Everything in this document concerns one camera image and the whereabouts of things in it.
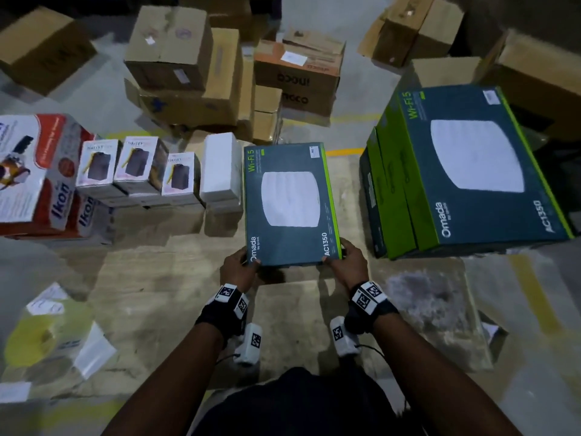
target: stack of green boxes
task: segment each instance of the stack of green boxes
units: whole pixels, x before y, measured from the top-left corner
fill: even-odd
[[[498,88],[394,93],[360,169],[377,257],[469,255],[573,238]]]

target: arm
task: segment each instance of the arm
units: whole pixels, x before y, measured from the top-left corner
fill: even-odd
[[[323,260],[352,289],[369,280],[360,249],[341,239],[344,260]],[[404,395],[435,430],[448,435],[519,436],[520,432],[467,374],[417,334],[398,313],[380,315],[373,335]]]
[[[260,265],[255,262],[243,266],[241,260],[245,253],[244,247],[226,257],[220,268],[220,284],[236,285],[242,293],[250,290]],[[224,335],[216,326],[207,322],[195,325],[127,400],[103,436],[185,435],[204,397],[223,344]]]

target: person's left hand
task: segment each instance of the person's left hand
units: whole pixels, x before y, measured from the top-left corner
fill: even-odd
[[[242,264],[242,258],[246,255],[246,247],[243,246],[234,254],[224,259],[224,264],[220,268],[220,284],[226,283],[236,285],[242,293],[247,293],[252,287],[256,271],[260,267],[260,260],[252,263]]]

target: white router picture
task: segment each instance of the white router picture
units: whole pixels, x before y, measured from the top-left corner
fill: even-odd
[[[431,132],[440,164],[458,188],[525,191],[517,153],[497,123],[433,120]]]
[[[321,202],[317,180],[310,171],[264,173],[262,208],[270,226],[317,227]]]

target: person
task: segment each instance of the person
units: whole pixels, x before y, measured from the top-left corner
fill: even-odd
[[[230,395],[204,415],[193,434],[410,435],[423,434],[423,428],[442,436],[520,435],[469,376],[403,321],[383,293],[374,292],[360,249],[343,238],[341,243],[345,258],[323,262],[350,289],[345,329],[373,333],[410,404],[412,419],[407,423],[399,419],[379,386],[362,369],[354,368],[353,358],[345,357],[337,375],[322,377],[292,368],[277,380]],[[258,261],[243,264],[245,251],[226,257],[220,268],[222,287],[214,301],[113,417],[104,436],[177,436],[189,431],[225,341],[241,328],[240,311],[234,311],[240,300],[248,300],[244,294],[260,266]],[[357,304],[361,297],[367,304]],[[373,300],[379,302],[370,309]]]

